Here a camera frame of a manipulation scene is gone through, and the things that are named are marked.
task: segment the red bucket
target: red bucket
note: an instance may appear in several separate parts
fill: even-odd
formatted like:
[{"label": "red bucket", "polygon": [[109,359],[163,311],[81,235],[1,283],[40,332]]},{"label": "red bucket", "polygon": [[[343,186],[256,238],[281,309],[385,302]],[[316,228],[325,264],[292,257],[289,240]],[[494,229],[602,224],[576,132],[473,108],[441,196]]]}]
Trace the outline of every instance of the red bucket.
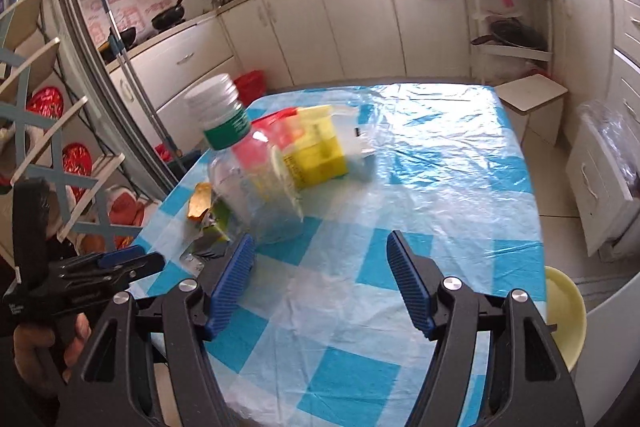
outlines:
[{"label": "red bucket", "polygon": [[234,80],[238,88],[240,102],[244,107],[249,107],[254,100],[265,95],[267,87],[264,85],[264,71],[251,71]]}]

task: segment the floor tile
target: floor tile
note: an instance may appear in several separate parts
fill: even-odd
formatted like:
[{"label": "floor tile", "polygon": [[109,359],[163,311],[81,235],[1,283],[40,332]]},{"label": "floor tile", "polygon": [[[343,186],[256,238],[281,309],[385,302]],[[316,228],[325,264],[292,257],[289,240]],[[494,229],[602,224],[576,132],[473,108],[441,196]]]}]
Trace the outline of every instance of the floor tile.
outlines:
[{"label": "floor tile", "polygon": [[540,215],[578,217],[574,194],[564,172],[568,154],[558,146],[551,147],[531,130],[524,137],[522,153]]},{"label": "floor tile", "polygon": [[612,277],[636,274],[640,258],[603,263],[597,255],[587,256],[582,225],[578,217],[540,217],[545,264],[559,269],[572,279]]}]

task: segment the wooden stool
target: wooden stool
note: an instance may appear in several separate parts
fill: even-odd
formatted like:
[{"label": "wooden stool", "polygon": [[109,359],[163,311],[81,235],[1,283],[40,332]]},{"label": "wooden stool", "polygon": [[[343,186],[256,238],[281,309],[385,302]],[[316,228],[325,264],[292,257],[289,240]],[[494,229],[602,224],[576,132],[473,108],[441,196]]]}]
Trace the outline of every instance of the wooden stool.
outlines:
[{"label": "wooden stool", "polygon": [[564,95],[568,90],[543,76],[534,74],[495,88],[504,104],[518,141],[522,143],[527,127],[551,145],[556,144]]}]

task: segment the dish rack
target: dish rack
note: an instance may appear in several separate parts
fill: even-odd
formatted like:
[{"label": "dish rack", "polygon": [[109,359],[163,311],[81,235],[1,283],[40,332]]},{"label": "dish rack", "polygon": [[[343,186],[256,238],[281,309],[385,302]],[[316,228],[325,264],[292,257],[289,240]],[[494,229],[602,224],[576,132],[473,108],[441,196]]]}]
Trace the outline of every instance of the dish rack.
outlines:
[{"label": "dish rack", "polygon": [[[41,13],[42,0],[19,0],[0,14],[0,62],[11,67],[9,77],[0,84],[0,118],[15,123],[15,171],[10,184],[13,187],[22,178],[44,178],[55,190],[60,208],[55,224],[58,240],[67,238],[71,231],[97,234],[104,238],[108,251],[116,250],[115,237],[135,237],[142,229],[112,225],[108,216],[105,183],[116,170],[122,170],[124,154],[104,153],[93,163],[91,176],[65,172],[63,129],[80,116],[88,98],[82,96],[57,120],[26,109],[28,95],[54,73],[60,47],[60,39],[53,38],[30,57],[15,53],[35,31],[44,34],[38,24]],[[25,140],[27,125],[44,131],[29,150]],[[75,204],[69,201],[67,186],[85,189]],[[95,221],[84,221],[81,218],[92,201]]]}]

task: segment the plastic tablecloth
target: plastic tablecloth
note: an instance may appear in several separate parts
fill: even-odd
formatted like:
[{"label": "plastic tablecloth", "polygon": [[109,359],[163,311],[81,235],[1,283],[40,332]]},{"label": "plastic tablecloth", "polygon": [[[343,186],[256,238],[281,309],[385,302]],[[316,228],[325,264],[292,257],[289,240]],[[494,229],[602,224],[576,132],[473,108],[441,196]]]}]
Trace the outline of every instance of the plastic tablecloth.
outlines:
[{"label": "plastic tablecloth", "polygon": [[[347,174],[303,191],[302,235],[258,248],[239,308],[207,351],[226,402],[251,425],[398,427],[434,343],[412,326],[386,261],[386,236],[401,230],[415,253],[475,291],[526,289],[544,314],[536,202],[516,137],[488,87],[302,90],[267,96],[248,111],[254,119],[325,103],[359,108],[358,124],[377,149],[375,176]],[[178,260],[196,233],[186,205],[207,178],[211,155],[138,236],[167,265],[134,286],[136,297],[160,295],[189,276]],[[461,426],[478,415],[488,340],[478,334]]]}]

